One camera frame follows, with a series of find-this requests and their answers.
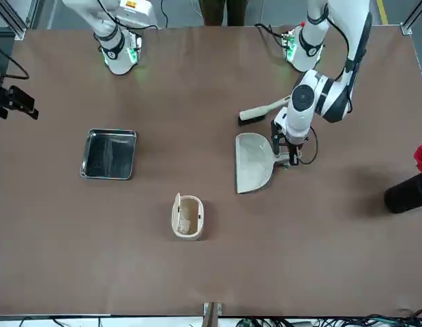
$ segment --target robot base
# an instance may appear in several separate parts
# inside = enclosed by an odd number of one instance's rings
[[[320,50],[313,57],[306,55],[305,49],[303,49],[299,43],[299,34],[302,30],[301,26],[297,26],[292,31],[284,33],[282,38],[282,46],[284,59],[289,62],[299,72],[307,72],[309,69],[313,69],[321,57],[321,52],[324,46],[321,46]]]
[[[104,52],[104,62],[109,67],[109,70],[115,75],[125,75],[135,65],[138,65],[139,56],[141,52],[141,37],[136,38],[133,33],[123,30],[125,37],[125,44],[116,59],[111,59]]]

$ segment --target floor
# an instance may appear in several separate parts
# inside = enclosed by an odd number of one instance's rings
[[[241,318],[219,318],[218,327],[237,327]],[[151,326],[151,327],[202,327],[202,317],[107,317],[85,318],[85,319],[61,319],[57,320],[61,327],[118,327],[118,326]],[[296,327],[312,327],[318,325],[317,319],[288,319]],[[45,320],[25,320],[20,325],[21,320],[0,321],[0,327],[59,327],[51,319]],[[274,326],[270,321],[265,320],[262,326]],[[392,325],[377,323],[376,327],[391,327]]]

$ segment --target person's legs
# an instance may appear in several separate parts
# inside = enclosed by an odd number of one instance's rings
[[[225,0],[200,0],[203,20],[206,26],[219,26],[223,23]]]
[[[227,0],[227,25],[244,26],[247,0]]]

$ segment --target metal frame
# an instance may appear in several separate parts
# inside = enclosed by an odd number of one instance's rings
[[[418,3],[418,5],[414,8],[413,11],[411,11],[409,17],[404,21],[400,23],[400,27],[402,29],[403,35],[412,35],[412,25],[417,20],[417,18],[422,13],[422,0]]]
[[[10,29],[15,33],[16,39],[23,40],[25,38],[28,26],[6,0],[0,0],[0,16],[9,24]]]

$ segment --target black vase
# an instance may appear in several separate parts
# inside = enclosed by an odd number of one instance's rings
[[[422,206],[422,173],[388,189],[384,199],[392,213],[404,213]]]

